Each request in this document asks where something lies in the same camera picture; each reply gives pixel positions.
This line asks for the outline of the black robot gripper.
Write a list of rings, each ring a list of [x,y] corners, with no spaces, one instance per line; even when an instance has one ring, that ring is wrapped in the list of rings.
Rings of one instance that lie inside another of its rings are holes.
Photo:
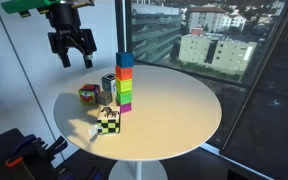
[[[67,54],[68,49],[74,47],[84,56],[86,68],[92,68],[93,62],[91,55],[97,50],[92,31],[81,29],[81,21],[78,10],[70,4],[56,3],[49,7],[47,19],[56,32],[49,32],[48,37],[53,53],[61,55],[64,68],[71,66]]]

